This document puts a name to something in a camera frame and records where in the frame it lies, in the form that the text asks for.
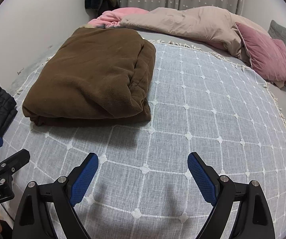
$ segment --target metal pin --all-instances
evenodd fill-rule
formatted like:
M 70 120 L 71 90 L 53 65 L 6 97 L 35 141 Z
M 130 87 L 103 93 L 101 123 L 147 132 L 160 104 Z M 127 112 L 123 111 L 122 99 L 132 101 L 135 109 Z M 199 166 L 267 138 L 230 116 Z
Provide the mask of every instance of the metal pin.
M 223 175 L 223 176 L 221 176 L 221 181 L 222 182 L 228 182 L 228 177 L 227 176 L 225 176 L 225 175 Z
M 253 180 L 251 183 L 252 183 L 255 187 L 257 187 L 257 186 L 259 185 L 259 182 L 258 182 L 258 181 L 255 181 L 255 180 Z
M 33 188 L 35 186 L 35 182 L 29 182 L 28 187 Z
M 61 176 L 61 177 L 58 178 L 58 182 L 59 183 L 63 183 L 65 181 L 66 181 L 66 177 L 65 176 Z

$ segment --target white wall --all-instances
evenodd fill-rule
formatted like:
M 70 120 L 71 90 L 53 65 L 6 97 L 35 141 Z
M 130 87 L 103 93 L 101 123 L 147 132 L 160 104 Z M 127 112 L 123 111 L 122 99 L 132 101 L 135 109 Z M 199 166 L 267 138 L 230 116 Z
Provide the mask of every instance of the white wall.
M 268 30 L 271 20 L 286 27 L 286 3 L 284 0 L 244 0 L 242 16 Z
M 5 0 L 0 5 L 0 85 L 90 20 L 84 0 Z

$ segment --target pink blanket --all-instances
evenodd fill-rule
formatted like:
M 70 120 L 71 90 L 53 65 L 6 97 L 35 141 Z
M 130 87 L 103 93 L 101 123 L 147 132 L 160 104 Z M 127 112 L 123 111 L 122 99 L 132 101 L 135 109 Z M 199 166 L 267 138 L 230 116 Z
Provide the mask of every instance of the pink blanket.
M 95 28 L 117 28 L 120 26 L 120 21 L 123 19 L 124 16 L 130 14 L 146 14 L 148 11 L 134 8 L 134 7 L 127 7 L 127 8 L 119 8 L 113 11 L 105 11 L 103 14 L 98 17 L 97 19 L 93 19 L 89 21 Z

